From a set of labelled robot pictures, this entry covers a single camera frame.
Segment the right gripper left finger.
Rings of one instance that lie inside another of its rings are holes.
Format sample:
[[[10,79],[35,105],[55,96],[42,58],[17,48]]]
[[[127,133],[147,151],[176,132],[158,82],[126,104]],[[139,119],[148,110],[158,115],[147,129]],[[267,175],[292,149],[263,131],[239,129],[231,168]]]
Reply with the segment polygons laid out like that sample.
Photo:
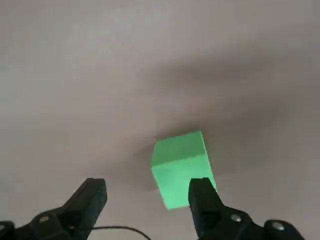
[[[16,227],[12,221],[0,222],[2,240],[86,240],[107,203],[103,178],[88,178],[60,207],[36,215],[29,223]]]

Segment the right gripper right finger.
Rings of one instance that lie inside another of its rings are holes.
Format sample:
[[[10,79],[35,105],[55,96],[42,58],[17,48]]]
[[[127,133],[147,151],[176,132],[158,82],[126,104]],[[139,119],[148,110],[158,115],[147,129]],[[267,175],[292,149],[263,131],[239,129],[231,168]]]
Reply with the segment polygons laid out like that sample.
[[[263,226],[248,213],[226,206],[209,178],[192,178],[188,202],[199,240],[303,240],[289,222],[270,219]]]

